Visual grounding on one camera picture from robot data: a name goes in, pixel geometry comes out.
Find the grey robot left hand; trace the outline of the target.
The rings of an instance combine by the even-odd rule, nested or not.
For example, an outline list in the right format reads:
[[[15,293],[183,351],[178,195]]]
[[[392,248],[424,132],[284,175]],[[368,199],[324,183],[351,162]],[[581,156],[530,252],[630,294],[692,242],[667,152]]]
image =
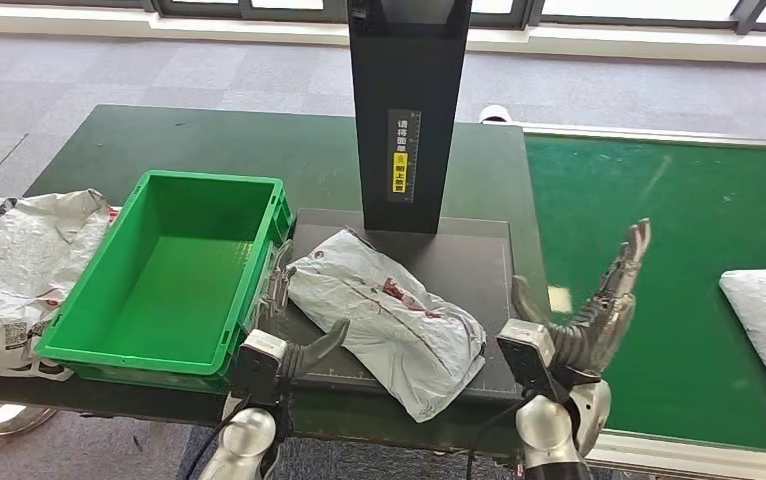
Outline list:
[[[289,266],[293,250],[291,239],[282,243],[274,252],[273,264],[265,278],[265,288],[260,297],[260,311],[257,327],[280,340],[277,332],[286,322],[288,311],[288,290],[291,278],[296,272]],[[277,378],[291,381],[308,373],[332,351],[342,346],[350,321],[342,319],[333,324],[331,329],[308,345],[299,345],[284,340],[282,354],[277,368]]]

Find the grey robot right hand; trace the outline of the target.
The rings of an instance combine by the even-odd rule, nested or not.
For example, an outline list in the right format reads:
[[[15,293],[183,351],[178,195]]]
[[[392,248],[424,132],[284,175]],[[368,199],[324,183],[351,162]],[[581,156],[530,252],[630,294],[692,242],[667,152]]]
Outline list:
[[[611,363],[634,315],[633,289],[650,242],[649,219],[631,225],[598,289],[564,324],[552,322],[527,299],[524,276],[512,277],[511,299],[517,314],[547,328],[560,364],[599,376]]]

